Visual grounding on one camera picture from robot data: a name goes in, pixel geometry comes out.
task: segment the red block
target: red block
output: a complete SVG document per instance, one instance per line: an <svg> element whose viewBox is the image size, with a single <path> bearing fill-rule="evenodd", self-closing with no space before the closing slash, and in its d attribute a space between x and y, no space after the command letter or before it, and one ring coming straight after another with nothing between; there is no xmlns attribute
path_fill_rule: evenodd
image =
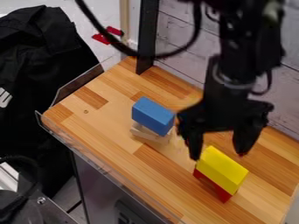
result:
<svg viewBox="0 0 299 224"><path fill-rule="evenodd" d="M208 181L210 181L212 183L212 185L214 186L215 191L219 196L219 199L223 203L226 203L230 198L232 198L232 194L230 194L229 192L224 190L221 186L214 183L212 180L210 180L208 177L206 177L206 175L204 175L203 173L201 173L197 169L194 169L193 176L197 179L207 179Z"/></svg>

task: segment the cable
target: cable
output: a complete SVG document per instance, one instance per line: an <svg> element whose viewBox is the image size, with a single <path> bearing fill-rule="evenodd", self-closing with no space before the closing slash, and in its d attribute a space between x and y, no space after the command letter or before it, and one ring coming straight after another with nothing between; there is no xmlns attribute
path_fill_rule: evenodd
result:
<svg viewBox="0 0 299 224"><path fill-rule="evenodd" d="M192 37L190 41L183 45L182 47L178 48L177 50L173 52L165 52L160 53L156 55L141 55L138 51L124 45L122 42L120 42L116 37L111 35L106 31L106 29L101 25L101 23L96 19L93 12L89 10L87 5L85 4L84 0L75 0L76 4L78 4L79 8L82 10L82 12L87 16L89 21L92 23L92 25L95 27L95 29L102 34L110 43L111 45L117 49L118 51L127 54L128 56L135 56L135 57L142 57L142 58L154 58L154 59L163 59L168 58L171 56L174 56L176 54L179 54L185 50L187 50L189 47L191 47L195 41L198 39L198 35L200 34L200 27L201 27L201 2L200 1L194 1L193 3L193 16L194 16L194 31L192 34Z"/></svg>

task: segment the white wall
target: white wall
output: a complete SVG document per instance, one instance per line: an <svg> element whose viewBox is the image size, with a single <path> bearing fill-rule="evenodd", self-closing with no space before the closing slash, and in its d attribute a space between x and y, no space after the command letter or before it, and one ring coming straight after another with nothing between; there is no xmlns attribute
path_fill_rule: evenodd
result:
<svg viewBox="0 0 299 224"><path fill-rule="evenodd" d="M129 46L137 48L141 0L129 0Z"/></svg>
<svg viewBox="0 0 299 224"><path fill-rule="evenodd" d="M86 0L94 15L105 26L112 25L115 28L120 28L119 1L121 0ZM119 61L120 54L111 45L104 45L91 38L97 31L80 11L74 0L1 0L0 14L41 4L62 8L67 16L74 21L79 35L87 42L104 68L109 68Z"/></svg>

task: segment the wooden table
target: wooden table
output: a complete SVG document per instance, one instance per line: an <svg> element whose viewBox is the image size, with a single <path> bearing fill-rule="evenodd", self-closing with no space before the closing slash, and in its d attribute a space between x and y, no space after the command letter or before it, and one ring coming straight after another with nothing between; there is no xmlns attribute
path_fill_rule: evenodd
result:
<svg viewBox="0 0 299 224"><path fill-rule="evenodd" d="M299 143L266 128L240 158L231 133L206 134L205 145L250 171L237 194L222 204L209 185L192 176L194 162L175 133L161 146L129 132L131 108L140 97L178 111L197 102L201 91L155 66L138 76L135 66L127 58L87 83L47 110L44 124L173 222L177 217L184 223L279 223L299 182Z"/></svg>

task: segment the white block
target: white block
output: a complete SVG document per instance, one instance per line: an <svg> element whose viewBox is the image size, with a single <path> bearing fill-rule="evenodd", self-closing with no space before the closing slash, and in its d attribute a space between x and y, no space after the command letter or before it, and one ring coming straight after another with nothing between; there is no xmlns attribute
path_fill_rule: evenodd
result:
<svg viewBox="0 0 299 224"><path fill-rule="evenodd" d="M168 132L166 136L159 136L156 132L142 126L140 123L135 122L130 129L131 133L134 136L142 137L148 139L150 141L160 143L160 144L168 144L170 141L171 130Z"/></svg>

